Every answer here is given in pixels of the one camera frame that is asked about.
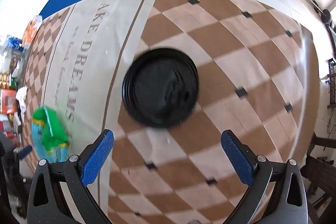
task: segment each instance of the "silver screw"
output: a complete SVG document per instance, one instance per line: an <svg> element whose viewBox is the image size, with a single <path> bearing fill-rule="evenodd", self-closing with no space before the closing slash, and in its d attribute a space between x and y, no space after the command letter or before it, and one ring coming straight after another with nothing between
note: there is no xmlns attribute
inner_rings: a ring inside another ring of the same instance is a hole
<svg viewBox="0 0 336 224"><path fill-rule="evenodd" d="M70 160L71 162L75 162L76 160L78 160L78 156L77 156L77 155L72 155L72 156L69 158L69 160Z"/></svg>
<svg viewBox="0 0 336 224"><path fill-rule="evenodd" d="M263 156L263 155L259 155L259 156L257 157L257 159L258 159L260 162L265 162L265 161L266 161L266 157Z"/></svg>
<svg viewBox="0 0 336 224"><path fill-rule="evenodd" d="M290 160L289 160L289 163L290 163L291 165L296 165L296 161L293 160L293 159L290 159Z"/></svg>
<svg viewBox="0 0 336 224"><path fill-rule="evenodd" d="M39 165L43 166L43 165L46 164L46 162L47 162L47 161L46 161L45 159L42 159L42 160L39 161Z"/></svg>

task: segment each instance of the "table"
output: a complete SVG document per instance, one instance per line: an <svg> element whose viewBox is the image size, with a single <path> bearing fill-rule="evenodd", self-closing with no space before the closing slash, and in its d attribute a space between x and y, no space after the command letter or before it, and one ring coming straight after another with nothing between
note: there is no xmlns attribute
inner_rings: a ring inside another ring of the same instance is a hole
<svg viewBox="0 0 336 224"><path fill-rule="evenodd" d="M168 130L135 122L121 101L134 58L158 47L197 66L191 117ZM83 0L45 19L32 46L24 140L40 104L57 110L79 154L104 128L115 144L89 188L113 223L222 223L243 185L221 132L231 129L256 155L302 164L319 103L309 30L255 0ZM39 158L32 153L32 169ZM260 217L273 186L259 209Z"/></svg>

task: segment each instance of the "wooden chair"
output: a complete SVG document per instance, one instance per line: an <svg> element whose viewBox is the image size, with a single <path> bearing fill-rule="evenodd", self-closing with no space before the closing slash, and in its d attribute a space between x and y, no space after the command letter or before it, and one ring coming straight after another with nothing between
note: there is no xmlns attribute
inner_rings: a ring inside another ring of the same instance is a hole
<svg viewBox="0 0 336 224"><path fill-rule="evenodd" d="M336 167L310 156L315 145L336 148L336 140L319 138L314 133L307 151L306 165L301 168L301 175L313 185L320 187L332 200L325 211L318 217L314 206L307 201L308 215L314 224L332 224L336 219Z"/></svg>

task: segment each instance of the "blue gripper pad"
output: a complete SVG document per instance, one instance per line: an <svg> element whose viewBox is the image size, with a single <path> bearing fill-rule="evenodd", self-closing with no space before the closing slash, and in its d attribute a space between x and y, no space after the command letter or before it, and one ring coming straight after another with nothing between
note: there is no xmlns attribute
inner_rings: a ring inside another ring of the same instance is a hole
<svg viewBox="0 0 336 224"><path fill-rule="evenodd" d="M100 143L97 145L96 142L94 142L96 147L88 156L82 167L81 181L85 187L95 181L101 167L113 148L113 132L111 130L105 130L102 134L104 135L100 135L97 138L97 140L101 138Z"/></svg>
<svg viewBox="0 0 336 224"><path fill-rule="evenodd" d="M240 181L248 186L251 186L253 183L253 167L235 141L229 136L227 131L228 130L225 130L222 133L222 148L229 158Z"/></svg>

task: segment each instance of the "orange package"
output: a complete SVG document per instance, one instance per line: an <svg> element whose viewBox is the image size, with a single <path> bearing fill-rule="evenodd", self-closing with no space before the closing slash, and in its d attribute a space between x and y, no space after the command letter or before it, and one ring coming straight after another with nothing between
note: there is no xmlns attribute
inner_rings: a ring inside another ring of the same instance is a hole
<svg viewBox="0 0 336 224"><path fill-rule="evenodd" d="M1 90L0 108L3 114L14 114L16 110L16 90Z"/></svg>
<svg viewBox="0 0 336 224"><path fill-rule="evenodd" d="M34 16L29 22L22 38L22 47L29 48L42 25L42 16Z"/></svg>

